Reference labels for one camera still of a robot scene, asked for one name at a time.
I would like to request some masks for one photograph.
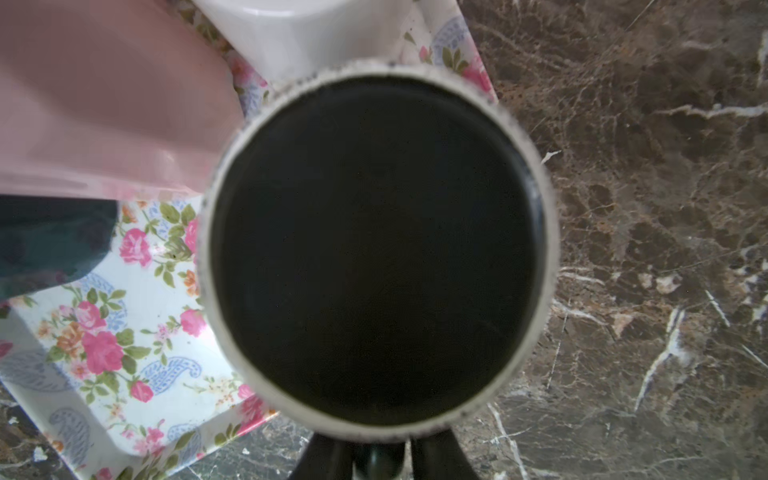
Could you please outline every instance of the mug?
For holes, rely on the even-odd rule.
[[[355,58],[394,58],[413,0],[196,0],[273,88]]]
[[[199,238],[221,349],[324,435],[308,462],[421,439],[415,467],[454,462],[471,478],[445,430],[520,369],[558,265],[551,185],[508,112],[427,66],[323,71],[233,141]]]

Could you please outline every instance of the marble countertop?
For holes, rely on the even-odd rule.
[[[460,4],[563,251],[532,357],[455,428],[481,478],[765,478],[768,3]],[[0,400],[0,478],[72,478]],[[177,478],[285,478],[310,435],[278,417]]]

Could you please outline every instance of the paisley pattern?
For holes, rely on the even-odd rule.
[[[69,377],[55,365],[45,361],[45,352],[32,350],[12,353],[0,362],[0,379],[36,392],[66,392],[72,390]]]
[[[273,89],[194,4],[169,3],[230,66],[246,117],[269,104]],[[494,98],[455,0],[413,2],[397,47],[401,62],[447,68]],[[199,212],[199,197],[123,203],[92,273],[0,303],[14,320],[0,379],[81,480],[159,480],[276,415],[205,321]]]
[[[469,37],[469,27],[464,17],[451,18],[448,23],[442,26],[432,39],[432,50],[440,52],[443,48],[455,50],[464,46],[464,40]],[[435,65],[444,65],[441,55],[435,55],[433,61]]]
[[[69,465],[82,465],[91,447],[91,427],[80,413],[69,407],[56,410],[48,422],[58,429],[57,438],[64,444],[61,453]]]
[[[197,426],[191,423],[182,423],[174,425],[168,429],[168,440],[176,442],[181,436],[188,432],[194,432],[189,442],[178,452],[179,463],[187,465],[195,460],[197,453],[203,448],[203,437],[197,431]]]
[[[149,379],[147,383],[155,395],[167,391],[178,379],[182,373],[189,370],[190,377],[196,379],[203,372],[200,364],[192,359],[185,359],[180,356],[172,356],[168,359],[168,364],[163,365],[160,360],[150,363],[143,370],[141,376]]]

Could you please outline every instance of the coffee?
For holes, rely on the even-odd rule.
[[[530,178],[495,123],[430,84],[306,93],[223,179],[223,321],[268,380],[334,417],[402,425],[460,406],[510,361],[540,295]]]

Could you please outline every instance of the pink object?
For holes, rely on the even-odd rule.
[[[264,421],[262,407],[264,407],[264,401],[255,395],[251,396],[240,405],[240,413],[243,415],[243,423],[240,426],[240,430],[237,431],[238,435],[245,435],[261,425]]]
[[[240,388],[237,389],[237,396],[239,396],[241,399],[249,399],[250,397],[254,396],[253,390],[250,389],[248,385],[245,383],[240,386]]]
[[[96,480],[112,480],[112,474],[110,473],[109,468],[102,468],[96,472]]]
[[[199,310],[187,310],[179,315],[179,318],[181,319],[181,329],[194,337],[198,337],[206,327],[203,313]]]
[[[80,302],[78,308],[74,311],[78,323],[85,330],[99,330],[107,326],[107,322],[101,318],[98,307],[91,302]]]
[[[152,392],[152,389],[149,385],[139,381],[134,383],[134,386],[131,387],[131,396],[140,402],[147,403],[152,400],[152,397],[154,397],[154,392]]]
[[[85,333],[83,348],[88,355],[86,363],[91,373],[100,375],[104,371],[113,372],[123,368],[123,349],[112,333],[99,332],[96,336]]]
[[[126,232],[123,243],[120,245],[120,256],[123,257],[125,263],[139,262],[141,266],[152,263],[147,234],[137,228],[131,228]]]
[[[8,355],[8,352],[10,352],[12,348],[13,342],[9,342],[8,340],[0,340],[0,359]]]
[[[162,0],[24,0],[0,15],[0,193],[204,190],[243,123],[226,62]]]
[[[197,253],[197,218],[192,220],[184,229],[184,242],[192,253]]]

